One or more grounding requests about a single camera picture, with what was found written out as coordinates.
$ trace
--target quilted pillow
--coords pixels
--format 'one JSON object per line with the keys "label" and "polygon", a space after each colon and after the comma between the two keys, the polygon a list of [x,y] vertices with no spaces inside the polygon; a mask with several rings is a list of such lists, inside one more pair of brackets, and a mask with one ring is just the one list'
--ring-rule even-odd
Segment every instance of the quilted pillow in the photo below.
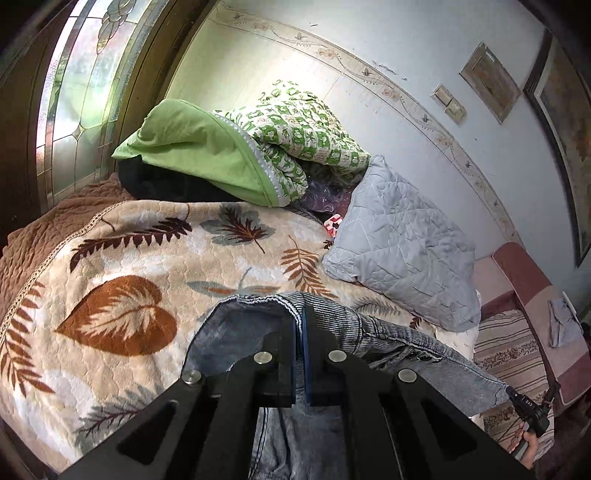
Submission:
{"label": "quilted pillow", "polygon": [[323,265],[443,329],[480,322],[474,245],[383,157],[372,157]]}

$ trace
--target black cloth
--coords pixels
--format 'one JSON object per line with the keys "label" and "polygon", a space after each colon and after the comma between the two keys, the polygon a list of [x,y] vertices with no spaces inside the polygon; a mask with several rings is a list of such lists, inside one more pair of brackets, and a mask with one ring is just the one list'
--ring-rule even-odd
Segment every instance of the black cloth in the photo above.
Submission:
{"label": "black cloth", "polygon": [[138,155],[119,160],[119,181],[137,200],[166,202],[240,202],[200,177],[142,162]]}

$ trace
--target cable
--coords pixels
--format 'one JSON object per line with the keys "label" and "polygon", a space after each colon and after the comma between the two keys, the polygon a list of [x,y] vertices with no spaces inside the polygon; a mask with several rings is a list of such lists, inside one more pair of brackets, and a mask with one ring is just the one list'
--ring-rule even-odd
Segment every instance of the cable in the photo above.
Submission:
{"label": "cable", "polygon": [[497,443],[499,443],[499,442],[502,440],[502,438],[503,438],[503,437],[504,437],[504,436],[507,434],[507,432],[508,432],[509,430],[511,430],[511,429],[513,428],[513,425],[515,425],[515,424],[516,424],[516,423],[517,423],[519,420],[521,420],[521,419],[520,419],[519,417],[517,417],[517,418],[515,419],[515,421],[514,421],[514,422],[513,422],[511,425],[509,425],[509,428],[508,428],[508,429],[506,429],[506,430],[505,430],[505,433],[499,437],[499,440],[498,440],[498,442],[497,442]]}

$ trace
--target metal screw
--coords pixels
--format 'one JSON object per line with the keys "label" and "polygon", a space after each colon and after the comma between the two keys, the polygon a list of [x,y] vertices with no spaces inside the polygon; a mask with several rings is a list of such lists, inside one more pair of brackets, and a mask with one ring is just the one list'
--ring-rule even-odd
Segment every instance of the metal screw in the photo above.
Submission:
{"label": "metal screw", "polygon": [[417,374],[413,370],[405,368],[398,372],[398,378],[405,383],[413,383],[417,379]]}
{"label": "metal screw", "polygon": [[255,353],[254,360],[257,364],[263,365],[273,360],[273,356],[269,352],[257,352]]}
{"label": "metal screw", "polygon": [[183,382],[192,387],[201,381],[202,375],[199,370],[188,370],[181,375],[181,378]]}
{"label": "metal screw", "polygon": [[337,364],[340,362],[344,362],[346,358],[347,354],[342,350],[332,350],[332,352],[329,353],[329,359]]}

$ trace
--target striped cushion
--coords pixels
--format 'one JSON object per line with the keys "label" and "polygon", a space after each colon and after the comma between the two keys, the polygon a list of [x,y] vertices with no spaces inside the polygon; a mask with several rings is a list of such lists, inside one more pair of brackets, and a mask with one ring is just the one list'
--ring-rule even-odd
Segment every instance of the striped cushion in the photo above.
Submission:
{"label": "striped cushion", "polygon": [[[474,350],[474,363],[541,403],[548,390],[544,363],[523,313],[510,310],[494,315],[480,323]],[[503,447],[509,443],[519,422],[510,402],[491,408],[482,414],[485,431]],[[540,438],[536,457],[541,457],[554,443],[554,412],[548,415],[550,427]]]}

